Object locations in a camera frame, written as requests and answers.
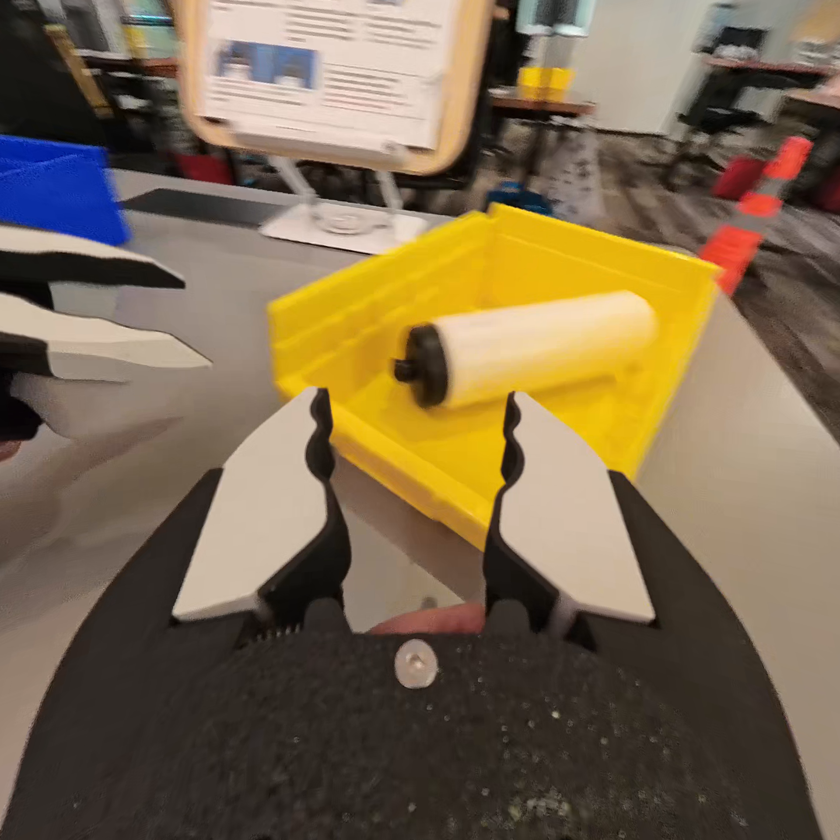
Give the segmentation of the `brown wooden table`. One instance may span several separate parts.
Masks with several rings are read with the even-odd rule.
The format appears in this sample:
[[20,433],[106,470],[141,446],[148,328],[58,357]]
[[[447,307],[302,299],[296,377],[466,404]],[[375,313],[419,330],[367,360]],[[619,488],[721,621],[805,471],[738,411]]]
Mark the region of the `brown wooden table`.
[[529,186],[538,173],[544,141],[555,119],[571,119],[580,123],[595,116],[597,106],[592,101],[575,101],[561,95],[558,101],[543,94],[526,98],[515,87],[490,89],[490,134],[488,149],[512,166],[512,152],[503,147],[502,131],[509,121],[520,121],[532,126],[530,141],[518,164],[518,182]]

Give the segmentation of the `dark office desk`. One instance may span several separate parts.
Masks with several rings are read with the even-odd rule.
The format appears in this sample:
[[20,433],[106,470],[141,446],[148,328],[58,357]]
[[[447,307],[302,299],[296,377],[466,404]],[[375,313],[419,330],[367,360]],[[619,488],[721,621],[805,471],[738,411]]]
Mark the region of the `dark office desk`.
[[711,72],[727,72],[739,77],[770,76],[792,80],[795,90],[812,90],[838,74],[838,67],[808,65],[801,62],[772,62],[761,59],[727,59],[703,56],[702,64]]

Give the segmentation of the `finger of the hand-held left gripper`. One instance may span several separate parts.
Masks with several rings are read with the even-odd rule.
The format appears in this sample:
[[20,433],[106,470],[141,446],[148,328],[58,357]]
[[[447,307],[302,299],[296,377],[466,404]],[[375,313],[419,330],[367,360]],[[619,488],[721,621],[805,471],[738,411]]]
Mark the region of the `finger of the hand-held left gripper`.
[[193,371],[212,362],[165,332],[42,308],[1,295],[2,369],[69,382],[130,383],[147,371]]
[[1,225],[3,294],[54,307],[54,288],[67,285],[105,291],[186,287],[173,269],[123,248],[39,228]]

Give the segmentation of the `blue round floor base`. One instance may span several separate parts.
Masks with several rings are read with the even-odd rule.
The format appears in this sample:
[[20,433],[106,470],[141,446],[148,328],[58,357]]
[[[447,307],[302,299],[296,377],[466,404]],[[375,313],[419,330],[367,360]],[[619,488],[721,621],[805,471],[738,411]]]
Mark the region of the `blue round floor base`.
[[493,204],[515,207],[548,217],[553,215],[552,205],[540,193],[530,191],[518,182],[503,182],[489,190],[486,195],[486,209]]

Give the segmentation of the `printed instruction sheet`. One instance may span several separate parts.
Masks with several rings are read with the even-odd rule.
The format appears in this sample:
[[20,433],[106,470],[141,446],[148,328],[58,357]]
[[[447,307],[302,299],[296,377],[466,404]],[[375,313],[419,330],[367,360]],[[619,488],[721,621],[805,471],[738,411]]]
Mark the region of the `printed instruction sheet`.
[[433,150],[458,5],[210,2],[198,112],[271,138]]

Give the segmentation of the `yellow plastic bin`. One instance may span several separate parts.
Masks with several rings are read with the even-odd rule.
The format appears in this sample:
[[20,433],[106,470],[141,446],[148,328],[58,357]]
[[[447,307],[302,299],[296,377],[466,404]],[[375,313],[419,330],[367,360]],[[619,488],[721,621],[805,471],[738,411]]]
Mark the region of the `yellow plastic bin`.
[[511,206],[472,212],[268,306],[276,387],[329,390],[332,444],[417,511],[484,548],[507,398],[424,411],[391,373],[408,330],[488,308],[631,291],[660,325],[639,366],[535,399],[636,478],[718,297],[717,266]]
[[564,102],[576,75],[569,67],[525,66],[518,72],[518,97],[530,102]]

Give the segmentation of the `person's right hand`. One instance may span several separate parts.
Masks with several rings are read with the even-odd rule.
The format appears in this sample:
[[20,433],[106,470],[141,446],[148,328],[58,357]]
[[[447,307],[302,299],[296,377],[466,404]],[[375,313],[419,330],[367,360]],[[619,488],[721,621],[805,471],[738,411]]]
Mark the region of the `person's right hand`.
[[484,606],[463,603],[428,608],[389,618],[373,626],[375,635],[479,634],[486,622]]

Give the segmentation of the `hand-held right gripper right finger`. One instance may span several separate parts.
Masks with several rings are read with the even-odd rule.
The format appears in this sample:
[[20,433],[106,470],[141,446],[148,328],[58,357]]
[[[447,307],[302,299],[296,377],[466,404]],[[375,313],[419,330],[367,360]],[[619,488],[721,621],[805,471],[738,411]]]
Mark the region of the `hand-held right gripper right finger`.
[[502,432],[485,631],[566,637],[590,616],[655,625],[613,474],[594,449],[525,392],[508,395]]

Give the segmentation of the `white plastic bottle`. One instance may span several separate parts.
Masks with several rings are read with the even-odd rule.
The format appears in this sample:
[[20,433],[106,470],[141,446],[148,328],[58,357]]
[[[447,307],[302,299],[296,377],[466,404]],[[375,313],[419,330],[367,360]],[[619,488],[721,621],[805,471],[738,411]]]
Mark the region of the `white plastic bottle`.
[[624,373],[659,334],[656,311],[628,290],[457,314],[432,325],[445,373],[439,405],[446,408]]

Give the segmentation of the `instruction sheet on stand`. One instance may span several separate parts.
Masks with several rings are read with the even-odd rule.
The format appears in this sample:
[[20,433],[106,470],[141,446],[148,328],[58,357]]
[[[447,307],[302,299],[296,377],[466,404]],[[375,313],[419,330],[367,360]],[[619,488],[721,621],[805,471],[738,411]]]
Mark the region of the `instruction sheet on stand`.
[[233,1],[172,4],[181,47],[178,81],[182,110],[201,140],[228,151],[264,155],[296,197],[289,209],[260,226],[259,232],[266,238],[363,256],[383,254],[419,236],[426,224],[403,210],[396,177],[437,175],[464,152],[476,114],[494,3],[456,2],[436,148],[373,150],[271,139],[256,129],[232,129],[227,122],[201,116],[199,65],[207,42],[210,2]]

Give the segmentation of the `blue plastic bin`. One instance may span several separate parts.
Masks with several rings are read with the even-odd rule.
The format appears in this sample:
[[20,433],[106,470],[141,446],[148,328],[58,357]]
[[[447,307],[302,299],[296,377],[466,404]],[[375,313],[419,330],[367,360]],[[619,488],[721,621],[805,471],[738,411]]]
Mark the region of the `blue plastic bin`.
[[1,137],[1,220],[104,245],[131,240],[104,149]]

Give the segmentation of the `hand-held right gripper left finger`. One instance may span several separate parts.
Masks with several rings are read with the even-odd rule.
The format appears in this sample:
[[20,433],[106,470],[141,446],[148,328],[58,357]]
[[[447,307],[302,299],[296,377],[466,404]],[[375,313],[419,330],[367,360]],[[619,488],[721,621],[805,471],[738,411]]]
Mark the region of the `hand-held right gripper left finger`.
[[178,623],[244,614],[288,633],[349,627],[332,430],[328,390],[308,387],[229,456],[172,608]]

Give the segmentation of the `black bottle lid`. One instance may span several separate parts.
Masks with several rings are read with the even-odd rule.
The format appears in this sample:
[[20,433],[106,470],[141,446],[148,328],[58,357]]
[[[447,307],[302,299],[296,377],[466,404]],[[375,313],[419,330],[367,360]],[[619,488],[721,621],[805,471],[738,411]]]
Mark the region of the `black bottle lid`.
[[407,385],[424,410],[443,405],[448,393],[448,361],[442,335],[432,323],[412,327],[401,359],[392,361],[397,383]]

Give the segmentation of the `orange traffic cone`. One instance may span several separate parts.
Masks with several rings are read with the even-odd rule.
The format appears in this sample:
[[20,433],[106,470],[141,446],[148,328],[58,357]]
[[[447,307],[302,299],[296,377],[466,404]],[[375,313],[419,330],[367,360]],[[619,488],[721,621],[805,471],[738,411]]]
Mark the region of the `orange traffic cone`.
[[789,186],[811,155],[813,142],[801,135],[786,139],[763,164],[754,183],[740,195],[729,220],[708,239],[699,258],[719,268],[717,285],[731,297],[776,222]]

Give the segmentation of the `black office chair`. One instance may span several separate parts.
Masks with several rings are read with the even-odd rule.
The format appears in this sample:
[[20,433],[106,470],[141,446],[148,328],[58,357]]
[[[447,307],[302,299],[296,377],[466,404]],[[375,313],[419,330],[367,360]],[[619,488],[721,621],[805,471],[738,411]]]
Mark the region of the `black office chair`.
[[686,131],[661,175],[666,190],[675,193],[683,186],[698,186],[706,176],[721,173],[725,165],[718,161],[718,155],[723,139],[768,125],[759,111],[738,105],[742,94],[758,89],[763,77],[755,70],[709,75],[689,110],[678,115]]

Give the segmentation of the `red bag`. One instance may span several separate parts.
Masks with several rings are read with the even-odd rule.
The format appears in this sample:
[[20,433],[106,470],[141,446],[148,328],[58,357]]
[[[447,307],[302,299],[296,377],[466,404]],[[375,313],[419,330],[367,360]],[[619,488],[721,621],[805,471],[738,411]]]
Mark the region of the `red bag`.
[[212,154],[174,154],[182,177],[195,182],[235,186],[235,171],[226,159]]

